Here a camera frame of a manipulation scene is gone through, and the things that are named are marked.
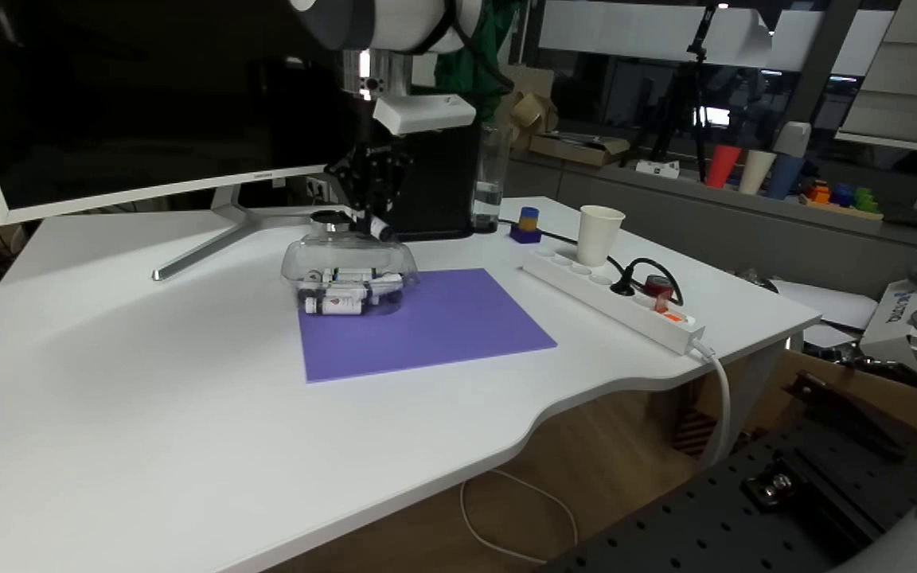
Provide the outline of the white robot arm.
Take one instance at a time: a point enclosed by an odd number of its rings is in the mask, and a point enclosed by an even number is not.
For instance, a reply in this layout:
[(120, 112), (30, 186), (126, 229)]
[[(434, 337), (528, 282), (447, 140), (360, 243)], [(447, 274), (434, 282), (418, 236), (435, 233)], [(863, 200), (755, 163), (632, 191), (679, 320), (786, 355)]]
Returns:
[(371, 101), (357, 143), (327, 164), (357, 221), (388, 240), (472, 233), (478, 108), (458, 90), (418, 87), (418, 58), (472, 43), (483, 0), (286, 0), (327, 50), (365, 50)]

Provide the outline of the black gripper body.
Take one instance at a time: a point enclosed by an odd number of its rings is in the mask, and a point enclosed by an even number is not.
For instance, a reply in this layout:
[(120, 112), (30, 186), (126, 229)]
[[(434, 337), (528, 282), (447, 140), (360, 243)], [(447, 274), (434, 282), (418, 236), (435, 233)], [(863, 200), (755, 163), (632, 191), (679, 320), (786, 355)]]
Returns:
[(337, 182), (354, 223), (365, 236), (394, 240), (391, 209), (401, 200), (412, 169), (415, 155), (391, 143), (357, 143), (327, 176)]

